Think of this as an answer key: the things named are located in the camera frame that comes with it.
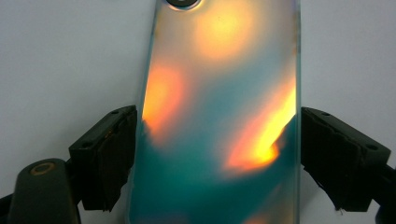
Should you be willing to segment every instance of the teal surface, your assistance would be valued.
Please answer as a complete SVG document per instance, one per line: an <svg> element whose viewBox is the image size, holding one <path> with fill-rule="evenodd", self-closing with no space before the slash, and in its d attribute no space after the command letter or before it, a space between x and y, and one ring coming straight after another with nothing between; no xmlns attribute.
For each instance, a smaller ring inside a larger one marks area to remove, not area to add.
<svg viewBox="0 0 396 224"><path fill-rule="evenodd" d="M298 5L157 3L130 223L298 223Z"/></svg>

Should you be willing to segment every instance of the yellow glowing spot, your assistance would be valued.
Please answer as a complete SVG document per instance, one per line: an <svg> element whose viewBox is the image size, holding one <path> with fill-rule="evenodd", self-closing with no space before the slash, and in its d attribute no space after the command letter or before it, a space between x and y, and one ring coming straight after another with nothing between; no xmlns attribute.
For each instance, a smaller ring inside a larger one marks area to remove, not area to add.
<svg viewBox="0 0 396 224"><path fill-rule="evenodd" d="M167 122L177 116L183 93L184 85L177 70L165 66L152 67L148 74L142 117L155 143L163 142L169 134Z"/></svg>
<svg viewBox="0 0 396 224"><path fill-rule="evenodd" d="M195 23L196 50L210 62L240 59L254 45L253 34L265 26L257 5L245 0L205 2L207 9Z"/></svg>
<svg viewBox="0 0 396 224"><path fill-rule="evenodd" d="M276 140L296 113L295 78L285 80L276 94L265 102L262 112L250 118L236 142L231 143L232 153L226 162L227 170L245 172L265 167L279 156Z"/></svg>

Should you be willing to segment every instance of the camera lens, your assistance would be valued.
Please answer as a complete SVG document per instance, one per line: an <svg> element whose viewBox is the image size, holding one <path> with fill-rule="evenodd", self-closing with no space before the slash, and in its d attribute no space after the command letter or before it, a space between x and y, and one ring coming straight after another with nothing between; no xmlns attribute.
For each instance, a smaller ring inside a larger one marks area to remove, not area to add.
<svg viewBox="0 0 396 224"><path fill-rule="evenodd" d="M166 0L170 5L174 7L191 7L198 0Z"/></svg>

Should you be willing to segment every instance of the gray backdrop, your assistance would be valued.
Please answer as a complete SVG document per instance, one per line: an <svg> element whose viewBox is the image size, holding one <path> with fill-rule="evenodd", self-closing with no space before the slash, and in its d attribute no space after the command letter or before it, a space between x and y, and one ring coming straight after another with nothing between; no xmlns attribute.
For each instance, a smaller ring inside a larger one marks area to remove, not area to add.
<svg viewBox="0 0 396 224"><path fill-rule="evenodd" d="M301 0L304 106L396 148L396 1ZM104 114L137 103L154 0L0 0L0 196L18 172L67 148ZM391 166L396 157L391 156ZM336 212L302 172L301 223L374 223ZM123 223L125 200L83 223Z"/></svg>

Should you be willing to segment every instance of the smartphone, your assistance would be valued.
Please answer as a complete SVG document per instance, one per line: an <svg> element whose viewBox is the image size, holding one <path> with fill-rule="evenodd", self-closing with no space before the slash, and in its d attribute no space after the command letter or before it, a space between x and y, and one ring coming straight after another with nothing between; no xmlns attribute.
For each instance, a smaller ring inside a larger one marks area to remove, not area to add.
<svg viewBox="0 0 396 224"><path fill-rule="evenodd" d="M298 223L296 0L158 0L130 223Z"/></svg>

